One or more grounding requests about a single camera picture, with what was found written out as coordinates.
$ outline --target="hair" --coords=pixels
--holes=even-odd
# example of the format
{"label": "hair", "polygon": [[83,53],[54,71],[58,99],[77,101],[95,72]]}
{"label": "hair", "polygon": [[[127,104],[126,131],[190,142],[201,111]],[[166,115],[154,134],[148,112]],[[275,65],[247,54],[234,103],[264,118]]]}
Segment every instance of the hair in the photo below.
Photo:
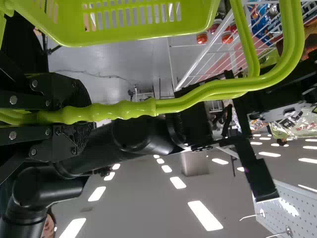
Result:
{"label": "hair", "polygon": [[282,141],[282,139],[277,139],[276,142],[277,142],[280,146],[283,146],[283,145],[286,145],[286,144],[287,144],[287,141]]}

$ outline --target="shopping basket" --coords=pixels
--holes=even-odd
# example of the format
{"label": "shopping basket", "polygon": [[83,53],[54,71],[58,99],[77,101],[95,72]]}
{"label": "shopping basket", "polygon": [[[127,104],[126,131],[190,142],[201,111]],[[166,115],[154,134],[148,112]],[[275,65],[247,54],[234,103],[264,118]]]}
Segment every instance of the shopping basket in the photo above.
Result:
{"label": "shopping basket", "polygon": [[0,109],[0,121],[14,125],[28,123],[73,124],[81,120],[130,119],[142,115],[155,117],[159,114],[180,112],[201,101],[237,98],[248,91],[261,90],[279,83],[293,71],[304,50],[305,36],[300,0],[279,1],[284,34],[283,53],[276,66],[270,72],[263,75],[260,75],[259,60],[241,0],[230,0],[230,2],[249,68],[249,76],[247,78],[214,80],[175,99],[155,100],[151,98],[138,103],[121,101],[115,105],[94,103],[85,108],[67,106],[55,112],[38,111],[37,113],[30,114],[21,114],[12,110],[6,111]]}
{"label": "shopping basket", "polygon": [[219,2],[0,0],[0,9],[10,16],[16,10],[60,45],[82,47],[201,32],[212,24]]}

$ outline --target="lime green plastic basket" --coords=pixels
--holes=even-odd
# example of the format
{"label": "lime green plastic basket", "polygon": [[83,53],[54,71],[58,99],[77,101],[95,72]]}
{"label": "lime green plastic basket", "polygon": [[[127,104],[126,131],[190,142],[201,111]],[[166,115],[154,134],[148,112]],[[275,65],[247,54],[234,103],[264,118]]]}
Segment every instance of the lime green plastic basket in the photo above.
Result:
{"label": "lime green plastic basket", "polygon": [[0,0],[60,45],[91,46],[204,31],[220,0]]}

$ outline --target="metal hook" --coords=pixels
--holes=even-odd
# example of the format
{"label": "metal hook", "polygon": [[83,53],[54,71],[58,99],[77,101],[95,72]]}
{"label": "metal hook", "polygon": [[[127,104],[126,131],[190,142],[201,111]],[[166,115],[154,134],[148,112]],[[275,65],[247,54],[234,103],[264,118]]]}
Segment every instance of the metal hook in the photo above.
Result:
{"label": "metal hook", "polygon": [[282,234],[287,234],[289,237],[293,238],[293,232],[292,232],[292,230],[291,230],[291,228],[290,228],[289,226],[286,226],[284,232],[277,233],[277,234],[274,234],[274,235],[272,235],[272,236],[265,237],[265,238],[276,237],[276,236],[279,236],[279,235],[282,235]]}
{"label": "metal hook", "polygon": [[261,209],[261,210],[260,210],[260,213],[256,213],[256,214],[251,215],[251,216],[246,216],[246,217],[243,217],[243,218],[241,218],[241,219],[239,220],[239,222],[240,222],[240,221],[242,221],[242,220],[244,220],[244,219],[246,219],[246,218],[249,218],[249,217],[256,217],[257,215],[261,215],[262,217],[264,217],[264,218],[265,218],[265,213],[264,213],[264,210],[263,210],[263,209]]}

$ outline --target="white pegboard panel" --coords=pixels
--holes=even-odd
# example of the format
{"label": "white pegboard panel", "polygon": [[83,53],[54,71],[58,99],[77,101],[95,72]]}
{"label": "white pegboard panel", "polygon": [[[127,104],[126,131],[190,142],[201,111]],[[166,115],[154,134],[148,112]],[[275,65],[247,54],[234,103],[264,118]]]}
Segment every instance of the white pegboard panel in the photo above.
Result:
{"label": "white pegboard panel", "polygon": [[[280,198],[255,203],[256,220],[273,234],[289,226],[294,238],[317,238],[317,194],[274,180]],[[290,238],[287,234],[278,237]]]}

